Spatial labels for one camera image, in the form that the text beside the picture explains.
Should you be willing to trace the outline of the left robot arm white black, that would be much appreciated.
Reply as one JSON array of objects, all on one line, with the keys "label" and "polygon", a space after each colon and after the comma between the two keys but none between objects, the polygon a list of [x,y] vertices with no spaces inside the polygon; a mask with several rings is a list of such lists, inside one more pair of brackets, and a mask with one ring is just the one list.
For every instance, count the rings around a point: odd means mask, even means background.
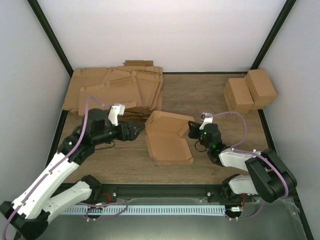
[{"label": "left robot arm white black", "polygon": [[36,240],[59,214],[84,203],[97,202],[102,196],[102,184],[92,175],[86,175],[69,189],[55,195],[61,183],[73,173],[96,146],[114,141],[134,141],[144,130],[142,122],[119,121],[119,106],[109,112],[91,109],[82,123],[66,137],[49,165],[32,185],[14,201],[4,201],[0,212],[26,240]]}]

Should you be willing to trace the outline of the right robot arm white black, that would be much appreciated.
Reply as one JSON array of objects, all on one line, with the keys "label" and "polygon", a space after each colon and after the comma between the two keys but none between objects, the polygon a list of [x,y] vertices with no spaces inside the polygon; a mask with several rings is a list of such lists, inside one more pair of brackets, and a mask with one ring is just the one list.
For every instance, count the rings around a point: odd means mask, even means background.
[{"label": "right robot arm white black", "polygon": [[267,203],[287,197],[298,185],[296,177],[273,149],[244,151],[223,143],[215,123],[188,122],[190,139],[205,148],[209,160],[221,167],[232,167],[248,172],[235,174],[222,182],[223,198],[229,202],[240,194],[257,195]]}]

